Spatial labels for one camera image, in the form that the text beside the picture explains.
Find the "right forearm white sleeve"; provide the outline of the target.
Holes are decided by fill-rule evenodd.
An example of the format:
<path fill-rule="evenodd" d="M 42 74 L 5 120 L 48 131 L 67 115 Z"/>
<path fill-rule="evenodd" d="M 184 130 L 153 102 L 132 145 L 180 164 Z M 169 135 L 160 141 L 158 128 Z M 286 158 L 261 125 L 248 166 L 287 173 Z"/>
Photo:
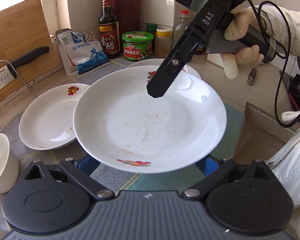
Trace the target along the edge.
<path fill-rule="evenodd" d="M 285 47 L 290 54 L 300 57 L 300 12 L 264 5 L 261 18 L 266 33 Z"/>

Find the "right hand white glove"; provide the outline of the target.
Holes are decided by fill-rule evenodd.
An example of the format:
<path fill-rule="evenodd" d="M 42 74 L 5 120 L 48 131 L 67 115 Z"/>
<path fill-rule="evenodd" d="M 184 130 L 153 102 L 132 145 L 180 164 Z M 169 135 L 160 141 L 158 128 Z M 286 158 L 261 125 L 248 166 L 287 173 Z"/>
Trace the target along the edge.
<path fill-rule="evenodd" d="M 258 23 L 253 9 L 243 9 L 234 14 L 234 19 L 227 27 L 224 37 L 228 41 L 239 40 L 246 35 L 250 26 L 259 29 L 257 25 Z M 264 56 L 260 54 L 259 46 L 253 45 L 241 49 L 235 54 L 221 54 L 221 59 L 226 76 L 230 80 L 233 80 L 238 76 L 238 64 L 251 64 L 256 66 L 262 63 Z"/>

